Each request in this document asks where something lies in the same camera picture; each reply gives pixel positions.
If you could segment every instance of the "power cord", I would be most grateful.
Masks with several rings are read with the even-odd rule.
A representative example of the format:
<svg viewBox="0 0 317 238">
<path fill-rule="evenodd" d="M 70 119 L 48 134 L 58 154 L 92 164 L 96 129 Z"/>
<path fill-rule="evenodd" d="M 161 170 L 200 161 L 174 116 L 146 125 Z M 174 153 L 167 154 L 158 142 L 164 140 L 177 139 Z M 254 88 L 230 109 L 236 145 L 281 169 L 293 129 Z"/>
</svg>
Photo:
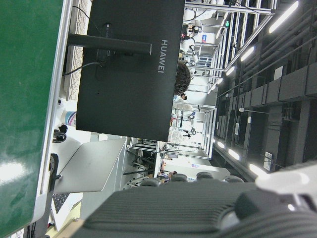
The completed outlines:
<svg viewBox="0 0 317 238">
<path fill-rule="evenodd" d="M 78 10 L 80 10 L 80 11 L 82 11 L 85 15 L 86 15 L 86 17 L 90 20 L 90 17 L 84 12 L 84 10 L 83 9 L 81 9 L 81 8 L 79 8 L 79 7 L 77 7 L 77 6 L 73 6 L 74 8 L 77 8 Z M 90 20 L 93 24 L 94 24 L 94 26 L 95 26 L 95 28 L 98 30 L 98 32 L 101 34 L 101 31 L 99 30 L 99 28 L 97 27 L 97 25 L 92 21 L 92 20 Z"/>
<path fill-rule="evenodd" d="M 74 73 L 74 72 L 80 70 L 81 68 L 84 68 L 84 67 L 89 66 L 89 65 L 92 65 L 92 64 L 99 64 L 99 65 L 100 65 L 99 62 L 88 63 L 88 64 L 85 64 L 85 65 L 82 65 L 82 66 L 78 67 L 77 69 L 74 69 L 73 71 L 70 71 L 70 72 L 68 72 L 68 73 L 64 73 L 63 76 L 70 75 L 70 74 L 72 74 L 72 73 Z"/>
<path fill-rule="evenodd" d="M 28 226 L 26 238 L 35 238 L 35 227 L 36 227 L 36 222 L 32 224 L 31 230 L 30 230 L 30 226 Z"/>
<path fill-rule="evenodd" d="M 66 133 L 61 132 L 59 130 L 54 130 L 53 143 L 62 143 L 66 140 L 66 138 Z"/>
</svg>

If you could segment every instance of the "dark hair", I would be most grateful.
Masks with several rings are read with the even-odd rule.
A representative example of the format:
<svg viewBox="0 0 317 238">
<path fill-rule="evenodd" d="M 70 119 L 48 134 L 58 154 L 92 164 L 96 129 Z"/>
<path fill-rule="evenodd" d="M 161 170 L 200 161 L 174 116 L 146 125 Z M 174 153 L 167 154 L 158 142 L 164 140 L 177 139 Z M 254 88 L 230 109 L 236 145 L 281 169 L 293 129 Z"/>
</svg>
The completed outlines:
<svg viewBox="0 0 317 238">
<path fill-rule="evenodd" d="M 190 72 L 187 66 L 183 62 L 178 61 L 174 95 L 181 95 L 186 92 L 190 84 L 190 80 Z"/>
</svg>

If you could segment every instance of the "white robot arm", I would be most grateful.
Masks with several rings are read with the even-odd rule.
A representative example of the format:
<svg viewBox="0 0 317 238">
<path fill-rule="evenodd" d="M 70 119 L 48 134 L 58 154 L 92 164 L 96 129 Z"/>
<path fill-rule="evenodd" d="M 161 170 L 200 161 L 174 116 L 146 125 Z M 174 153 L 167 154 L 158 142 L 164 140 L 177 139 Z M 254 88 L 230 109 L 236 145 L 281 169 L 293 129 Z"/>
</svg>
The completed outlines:
<svg viewBox="0 0 317 238">
<path fill-rule="evenodd" d="M 224 0 L 211 0 L 209 1 L 209 3 L 223 5 Z M 187 52 L 189 49 L 191 49 L 193 52 L 193 58 L 195 63 L 198 62 L 198 57 L 193 50 L 193 46 L 195 45 L 195 42 L 200 42 L 202 39 L 202 35 L 203 35 L 202 20 L 211 18 L 215 12 L 216 10 L 214 9 L 196 10 L 196 11 L 192 9 L 186 9 L 184 11 L 183 23 L 189 24 L 192 20 L 194 20 L 195 26 L 193 28 L 193 31 L 196 33 L 196 35 L 189 39 L 184 40 L 183 43 L 180 45 L 180 49 L 184 52 Z"/>
</svg>

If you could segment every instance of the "desk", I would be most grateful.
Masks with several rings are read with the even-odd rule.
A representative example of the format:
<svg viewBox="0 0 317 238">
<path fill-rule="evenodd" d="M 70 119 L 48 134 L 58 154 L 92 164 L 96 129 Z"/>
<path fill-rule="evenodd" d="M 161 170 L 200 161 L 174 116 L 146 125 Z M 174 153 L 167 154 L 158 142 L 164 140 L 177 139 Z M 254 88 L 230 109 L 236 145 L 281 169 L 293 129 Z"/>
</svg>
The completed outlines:
<svg viewBox="0 0 317 238">
<path fill-rule="evenodd" d="M 44 212 L 44 161 L 50 154 L 71 6 L 72 1 L 62 0 L 1 3 L 0 237 Z"/>
</svg>

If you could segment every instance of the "monitor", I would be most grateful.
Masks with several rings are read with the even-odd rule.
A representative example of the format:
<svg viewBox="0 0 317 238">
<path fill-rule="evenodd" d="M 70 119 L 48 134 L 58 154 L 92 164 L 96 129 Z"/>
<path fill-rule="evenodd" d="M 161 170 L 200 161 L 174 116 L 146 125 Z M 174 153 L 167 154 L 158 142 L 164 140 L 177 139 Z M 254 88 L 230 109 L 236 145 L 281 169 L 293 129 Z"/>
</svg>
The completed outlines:
<svg viewBox="0 0 317 238">
<path fill-rule="evenodd" d="M 184 0 L 94 0 L 89 36 L 150 43 L 151 55 L 84 48 L 76 128 L 167 141 Z"/>
</svg>

